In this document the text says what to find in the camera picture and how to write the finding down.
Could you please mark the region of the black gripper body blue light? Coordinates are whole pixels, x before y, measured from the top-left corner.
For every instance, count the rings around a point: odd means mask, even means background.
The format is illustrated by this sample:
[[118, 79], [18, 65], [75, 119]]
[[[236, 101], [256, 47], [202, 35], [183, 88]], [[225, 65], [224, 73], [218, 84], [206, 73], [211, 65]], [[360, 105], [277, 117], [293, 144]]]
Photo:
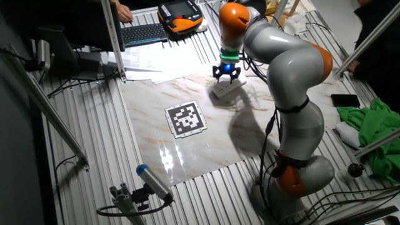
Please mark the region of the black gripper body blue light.
[[222, 67], [222, 71], [223, 71], [223, 75], [227, 74], [229, 75], [230, 72], [235, 69], [235, 64], [234, 63], [225, 63], [225, 62], [221, 62], [220, 63], [221, 67]]

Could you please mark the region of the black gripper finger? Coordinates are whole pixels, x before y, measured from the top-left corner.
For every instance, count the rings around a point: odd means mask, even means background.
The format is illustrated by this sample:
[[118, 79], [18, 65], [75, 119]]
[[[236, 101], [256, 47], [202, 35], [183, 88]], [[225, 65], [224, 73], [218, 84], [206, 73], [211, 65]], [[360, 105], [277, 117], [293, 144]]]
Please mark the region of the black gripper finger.
[[241, 68], [240, 67], [236, 67], [235, 69], [233, 69], [231, 72], [230, 72], [230, 78], [231, 78], [231, 80], [230, 80], [230, 83], [232, 84], [233, 83], [233, 81], [235, 80], [235, 79], [237, 79], [238, 77], [239, 77], [239, 75], [240, 75], [240, 73], [241, 73]]
[[220, 77], [223, 75], [221, 65], [212, 67], [212, 75], [217, 80], [217, 82], [219, 82]]

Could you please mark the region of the bare operator hand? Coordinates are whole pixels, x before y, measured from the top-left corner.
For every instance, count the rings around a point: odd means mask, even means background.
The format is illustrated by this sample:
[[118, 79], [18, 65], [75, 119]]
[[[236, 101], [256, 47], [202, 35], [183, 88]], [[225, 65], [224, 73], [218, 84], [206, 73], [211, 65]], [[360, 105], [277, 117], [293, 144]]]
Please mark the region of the bare operator hand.
[[130, 23], [133, 20], [133, 15], [126, 5], [121, 4], [119, 0], [110, 1], [116, 5], [118, 17], [122, 23]]

